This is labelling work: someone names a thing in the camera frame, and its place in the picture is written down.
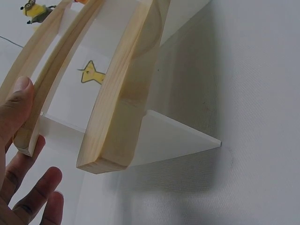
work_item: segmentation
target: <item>textured white wall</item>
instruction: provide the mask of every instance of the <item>textured white wall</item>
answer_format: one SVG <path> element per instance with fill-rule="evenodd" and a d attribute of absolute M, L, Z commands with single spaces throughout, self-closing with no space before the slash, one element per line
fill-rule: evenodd
<path fill-rule="evenodd" d="M 299 8 L 213 0 L 181 29 L 155 74 L 172 73 L 172 86 L 157 88 L 172 95 L 150 105 L 223 146 L 85 176 L 76 224 L 299 224 Z"/>

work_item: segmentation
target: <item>fingernail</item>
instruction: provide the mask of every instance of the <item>fingernail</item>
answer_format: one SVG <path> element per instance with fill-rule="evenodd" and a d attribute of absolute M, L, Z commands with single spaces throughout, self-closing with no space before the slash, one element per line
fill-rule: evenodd
<path fill-rule="evenodd" d="M 55 191 L 55 192 L 58 192 L 58 193 L 60 193 L 60 194 L 62 195 L 62 197 L 63 197 L 63 198 L 65 198 L 65 197 L 64 197 L 64 194 L 63 194 L 63 193 L 61 193 L 60 191 Z"/>
<path fill-rule="evenodd" d="M 25 90 L 29 85 L 29 78 L 26 76 L 21 76 L 15 82 L 14 92 Z"/>

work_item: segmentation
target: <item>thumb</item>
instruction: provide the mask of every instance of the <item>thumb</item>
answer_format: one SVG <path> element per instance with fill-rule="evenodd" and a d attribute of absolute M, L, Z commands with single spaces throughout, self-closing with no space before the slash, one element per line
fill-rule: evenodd
<path fill-rule="evenodd" d="M 20 77 L 14 93 L 0 106 L 0 139 L 5 145 L 27 120 L 33 103 L 33 84 L 28 77 Z"/>

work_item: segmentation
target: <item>minion toy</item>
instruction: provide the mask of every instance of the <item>minion toy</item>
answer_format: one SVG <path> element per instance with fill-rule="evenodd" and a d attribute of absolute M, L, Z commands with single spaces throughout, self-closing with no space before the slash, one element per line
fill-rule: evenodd
<path fill-rule="evenodd" d="M 36 4 L 36 0 L 29 0 L 24 7 L 21 7 L 25 16 L 31 17 L 27 24 L 42 23 L 56 6 L 46 7 Z"/>

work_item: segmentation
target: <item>curved wooden rail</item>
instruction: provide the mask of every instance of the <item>curved wooden rail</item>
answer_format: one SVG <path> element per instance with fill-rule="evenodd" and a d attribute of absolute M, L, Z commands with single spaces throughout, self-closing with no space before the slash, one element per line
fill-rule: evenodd
<path fill-rule="evenodd" d="M 131 163 L 169 5 L 150 0 L 136 8 L 97 97 L 78 168 L 97 174 Z"/>
<path fill-rule="evenodd" d="M 74 52 L 97 16 L 103 3 L 104 0 L 89 0 L 88 3 L 84 5 L 43 67 L 43 70 L 34 84 L 35 93 L 31 115 L 14 137 L 15 146 L 23 153 L 26 154 L 27 152 L 29 155 L 33 154 L 33 149 L 30 148 L 34 145 L 30 145 L 30 140 L 53 82 L 64 74 Z"/>
<path fill-rule="evenodd" d="M 5 102 L 20 76 L 32 76 L 44 53 L 56 37 L 64 11 L 71 5 L 71 2 L 72 0 L 62 0 L 24 46 L 1 85 L 0 104 Z"/>

